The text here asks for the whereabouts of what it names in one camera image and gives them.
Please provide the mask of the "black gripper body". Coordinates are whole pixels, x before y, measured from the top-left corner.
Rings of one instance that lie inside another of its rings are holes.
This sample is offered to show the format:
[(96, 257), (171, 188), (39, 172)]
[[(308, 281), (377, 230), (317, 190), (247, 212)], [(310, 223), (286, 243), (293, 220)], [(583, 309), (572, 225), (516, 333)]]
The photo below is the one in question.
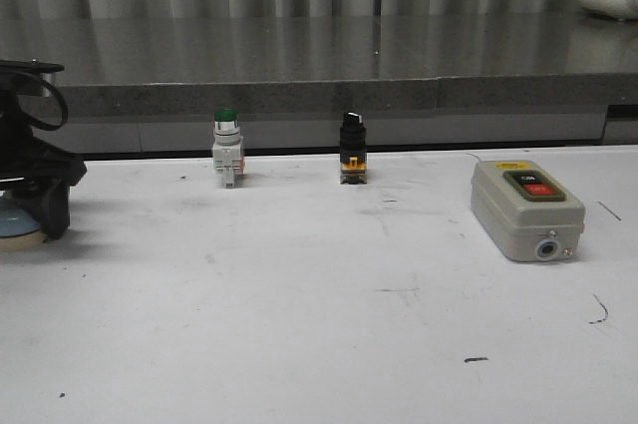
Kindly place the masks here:
[[(53, 132), (67, 124), (69, 109), (51, 76), (65, 70), (62, 64), (31, 61), (1, 62), (1, 178), (58, 180), (75, 186), (87, 172), (83, 158), (39, 138), (35, 129)], [(20, 105), (21, 96), (53, 98), (60, 111), (56, 123), (42, 121)]]

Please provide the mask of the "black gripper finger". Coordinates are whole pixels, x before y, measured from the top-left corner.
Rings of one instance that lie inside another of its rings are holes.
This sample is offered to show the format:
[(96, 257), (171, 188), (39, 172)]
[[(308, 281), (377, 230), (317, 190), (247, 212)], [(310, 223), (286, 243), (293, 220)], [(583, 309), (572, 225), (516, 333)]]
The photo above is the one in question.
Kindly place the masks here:
[(69, 186), (58, 179), (37, 183), (23, 196), (23, 206), (51, 239), (59, 239), (70, 225)]

